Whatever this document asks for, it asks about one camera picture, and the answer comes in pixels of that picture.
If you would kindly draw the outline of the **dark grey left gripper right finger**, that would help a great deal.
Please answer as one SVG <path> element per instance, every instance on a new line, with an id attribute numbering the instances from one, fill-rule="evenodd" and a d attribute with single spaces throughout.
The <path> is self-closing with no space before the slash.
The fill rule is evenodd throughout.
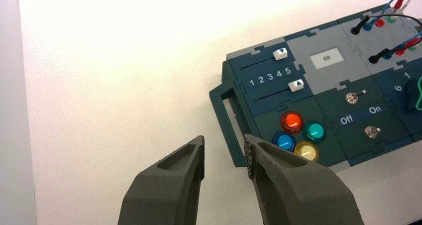
<path id="1" fill-rule="evenodd" d="M 247 174 L 265 225 L 361 225 L 351 190 L 329 168 L 244 135 Z"/>

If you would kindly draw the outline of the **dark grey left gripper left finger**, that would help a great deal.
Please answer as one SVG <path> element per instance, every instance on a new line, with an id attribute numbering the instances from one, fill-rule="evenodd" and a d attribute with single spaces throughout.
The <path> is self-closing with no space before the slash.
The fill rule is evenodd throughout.
<path id="1" fill-rule="evenodd" d="M 195 225 L 204 177 L 205 138 L 199 135 L 134 178 L 118 224 Z"/>

